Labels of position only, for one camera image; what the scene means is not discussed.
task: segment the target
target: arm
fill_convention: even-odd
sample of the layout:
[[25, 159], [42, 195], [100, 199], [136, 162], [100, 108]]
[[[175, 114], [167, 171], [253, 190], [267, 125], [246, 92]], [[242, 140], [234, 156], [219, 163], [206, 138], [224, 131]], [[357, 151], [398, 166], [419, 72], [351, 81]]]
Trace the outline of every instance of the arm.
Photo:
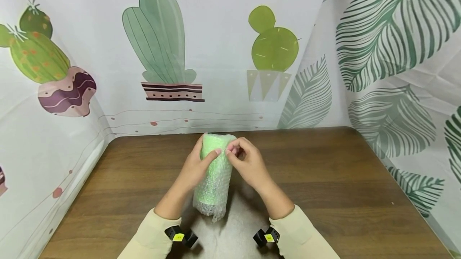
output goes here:
[[[245, 158], [237, 158], [243, 153]], [[246, 138], [231, 142], [226, 150], [231, 164], [261, 196], [271, 226], [280, 234], [280, 255], [285, 259], [339, 259], [306, 214], [294, 205], [272, 180], [259, 150]]]
[[181, 223], [181, 210], [187, 195], [203, 179], [210, 163], [221, 153], [221, 150], [214, 150], [200, 160], [201, 147], [202, 137], [187, 157], [176, 181], [157, 207], [149, 211], [118, 259], [164, 259], [170, 253], [173, 242], [165, 234], [165, 229]]

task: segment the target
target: sleeve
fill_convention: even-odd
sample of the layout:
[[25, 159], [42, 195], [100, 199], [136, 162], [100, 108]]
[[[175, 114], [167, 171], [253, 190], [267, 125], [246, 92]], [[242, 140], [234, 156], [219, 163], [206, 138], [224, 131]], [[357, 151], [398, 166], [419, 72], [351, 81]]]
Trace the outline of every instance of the sleeve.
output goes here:
[[179, 224], [181, 224], [180, 218], [178, 220], [163, 219], [152, 209], [118, 259], [166, 258], [172, 249], [173, 242], [167, 237], [165, 230]]
[[339, 259], [297, 205], [287, 217], [270, 222], [280, 235], [277, 245], [285, 259]]

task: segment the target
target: green object in bubble wrap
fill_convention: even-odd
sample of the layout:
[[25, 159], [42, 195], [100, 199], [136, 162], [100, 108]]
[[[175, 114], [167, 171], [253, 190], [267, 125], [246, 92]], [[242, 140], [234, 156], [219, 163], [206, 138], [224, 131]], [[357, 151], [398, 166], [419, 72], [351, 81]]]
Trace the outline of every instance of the green object in bubble wrap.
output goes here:
[[208, 167], [205, 178], [195, 188], [193, 205], [206, 216], [213, 215], [213, 222], [226, 213], [227, 193], [231, 180], [232, 165], [227, 160], [227, 145], [236, 139], [233, 135], [205, 134], [203, 136], [200, 158], [203, 159], [213, 150], [221, 149], [218, 158]]

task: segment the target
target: curtain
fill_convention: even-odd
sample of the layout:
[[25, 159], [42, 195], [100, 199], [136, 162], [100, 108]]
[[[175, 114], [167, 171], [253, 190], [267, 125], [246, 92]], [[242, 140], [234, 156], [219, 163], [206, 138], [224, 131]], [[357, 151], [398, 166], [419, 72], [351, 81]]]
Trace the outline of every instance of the curtain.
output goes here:
[[461, 0], [0, 7], [2, 257], [39, 256], [118, 137], [319, 126], [360, 132], [459, 256]]

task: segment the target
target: cactus pot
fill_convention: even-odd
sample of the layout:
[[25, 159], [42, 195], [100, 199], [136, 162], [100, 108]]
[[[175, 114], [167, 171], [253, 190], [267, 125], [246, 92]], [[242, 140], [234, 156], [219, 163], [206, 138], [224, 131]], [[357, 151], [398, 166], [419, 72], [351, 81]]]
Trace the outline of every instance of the cactus pot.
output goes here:
[[291, 74], [279, 71], [247, 71], [248, 96], [253, 102], [277, 102]]
[[93, 77], [82, 68], [70, 67], [64, 79], [39, 86], [38, 100], [49, 113], [85, 117], [89, 114], [89, 101], [95, 93], [96, 83]]
[[8, 188], [5, 185], [5, 174], [3, 174], [3, 171], [0, 168], [0, 196], [3, 195], [6, 190], [8, 190]]
[[160, 84], [141, 82], [149, 101], [192, 101], [204, 102], [202, 85], [197, 84]]

